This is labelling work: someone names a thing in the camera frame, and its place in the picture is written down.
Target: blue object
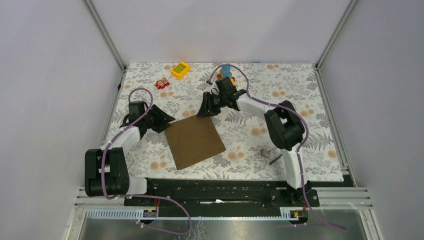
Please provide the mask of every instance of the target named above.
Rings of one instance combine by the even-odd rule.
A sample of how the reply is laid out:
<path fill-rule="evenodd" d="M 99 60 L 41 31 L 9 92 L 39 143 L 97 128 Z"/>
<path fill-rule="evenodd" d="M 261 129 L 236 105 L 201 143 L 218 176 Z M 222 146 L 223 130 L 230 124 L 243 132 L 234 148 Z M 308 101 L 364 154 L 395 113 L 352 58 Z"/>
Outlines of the blue object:
<path fill-rule="evenodd" d="M 231 78 L 233 76 L 233 74 L 230 72 L 231 67 L 230 66 L 223 66 L 221 67 L 221 69 L 219 70 L 219 73 L 224 77 L 227 76 L 229 78 Z"/>

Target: yellow block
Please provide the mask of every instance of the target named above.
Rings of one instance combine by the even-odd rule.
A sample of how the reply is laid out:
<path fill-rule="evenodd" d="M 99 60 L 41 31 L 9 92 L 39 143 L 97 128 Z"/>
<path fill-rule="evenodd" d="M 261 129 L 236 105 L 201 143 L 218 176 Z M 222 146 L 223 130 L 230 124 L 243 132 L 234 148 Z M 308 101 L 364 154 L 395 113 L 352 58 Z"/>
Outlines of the yellow block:
<path fill-rule="evenodd" d="M 182 61 L 172 69 L 171 74 L 177 79 L 182 79 L 189 71 L 190 65 Z"/>

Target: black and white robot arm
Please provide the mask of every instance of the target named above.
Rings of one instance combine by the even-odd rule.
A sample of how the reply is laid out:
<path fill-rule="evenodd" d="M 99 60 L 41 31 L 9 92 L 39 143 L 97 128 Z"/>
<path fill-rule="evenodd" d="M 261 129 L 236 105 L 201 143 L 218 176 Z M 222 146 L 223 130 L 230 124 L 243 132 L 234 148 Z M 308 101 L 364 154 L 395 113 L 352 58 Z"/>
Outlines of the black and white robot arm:
<path fill-rule="evenodd" d="M 252 100 L 247 95 L 246 90 L 237 90 L 228 77 L 215 81 L 212 89 L 216 91 L 203 93 L 203 101 L 197 116 L 215 116 L 221 112 L 222 107 L 229 107 L 264 119 L 272 143 L 281 150 L 287 183 L 294 190 L 302 188 L 300 166 L 293 150 L 293 147 L 303 140 L 305 128 L 301 120 L 287 110 Z M 279 103 L 279 105 L 295 111 L 292 103 L 287 100 Z M 308 178 L 304 175 L 304 182 L 307 183 L 307 181 Z"/>
<path fill-rule="evenodd" d="M 119 131 L 123 133 L 109 147 L 105 158 L 105 186 L 109 195 L 135 195 L 147 191 L 147 180 L 129 174 L 125 156 L 131 147 L 138 143 L 148 129 L 161 133 L 171 125 L 175 118 L 153 105 L 150 111 L 134 126 L 127 126 L 138 119 L 147 110 L 147 104 L 142 101 L 129 103 L 129 114 L 125 116 Z M 87 196 L 103 196 L 101 182 L 102 155 L 109 142 L 97 149 L 85 153 L 85 192 Z"/>

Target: gray floor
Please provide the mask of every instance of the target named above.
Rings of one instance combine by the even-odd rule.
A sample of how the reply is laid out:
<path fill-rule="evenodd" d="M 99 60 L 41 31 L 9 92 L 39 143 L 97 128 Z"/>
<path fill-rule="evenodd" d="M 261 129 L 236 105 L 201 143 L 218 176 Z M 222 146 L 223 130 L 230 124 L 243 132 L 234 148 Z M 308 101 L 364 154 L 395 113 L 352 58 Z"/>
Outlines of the gray floor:
<path fill-rule="evenodd" d="M 359 214 L 355 210 L 326 210 L 320 214 L 327 221 L 348 228 L 340 232 L 327 226 L 305 226 L 294 228 L 287 221 L 266 220 L 196 220 L 193 231 L 186 236 L 175 236 L 157 230 L 140 228 L 134 220 L 87 219 L 81 240 L 361 240 L 367 239 Z M 309 217 L 309 223 L 316 223 Z M 188 224 L 182 220 L 157 220 L 152 225 L 173 230 L 186 231 Z"/>

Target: table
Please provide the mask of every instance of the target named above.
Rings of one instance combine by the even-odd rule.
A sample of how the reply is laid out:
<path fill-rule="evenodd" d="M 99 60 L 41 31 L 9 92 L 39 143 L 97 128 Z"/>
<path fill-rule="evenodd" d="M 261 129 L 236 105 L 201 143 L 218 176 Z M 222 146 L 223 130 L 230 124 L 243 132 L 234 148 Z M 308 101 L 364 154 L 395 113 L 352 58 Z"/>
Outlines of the table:
<path fill-rule="evenodd" d="M 181 80 L 171 75 L 177 63 L 131 63 L 122 83 L 107 140 L 118 133 L 119 125 L 128 114 L 128 95 L 139 87 L 149 89 L 153 102 L 168 115 L 181 120 L 197 114 L 203 92 L 211 86 L 209 75 L 220 63 L 189 63 L 190 71 Z M 249 78 L 250 93 L 273 103 L 289 100 L 308 123 L 309 140 L 302 148 L 305 172 L 311 181 L 343 181 L 343 175 L 330 130 L 330 123 L 318 89 L 312 64 L 233 63 Z M 237 89 L 246 89 L 246 81 L 231 69 Z M 170 85 L 157 89 L 155 83 L 167 78 Z M 150 102 L 143 91 L 135 92 L 133 101 Z M 167 179 L 227 179 L 284 181 L 286 172 L 282 158 L 268 165 L 279 151 L 264 158 L 262 148 L 273 149 L 266 123 L 246 112 L 222 108 L 212 117 L 226 151 L 190 167 L 176 170 L 165 133 L 148 130 L 143 139 L 125 156 L 130 174 L 144 178 Z"/>

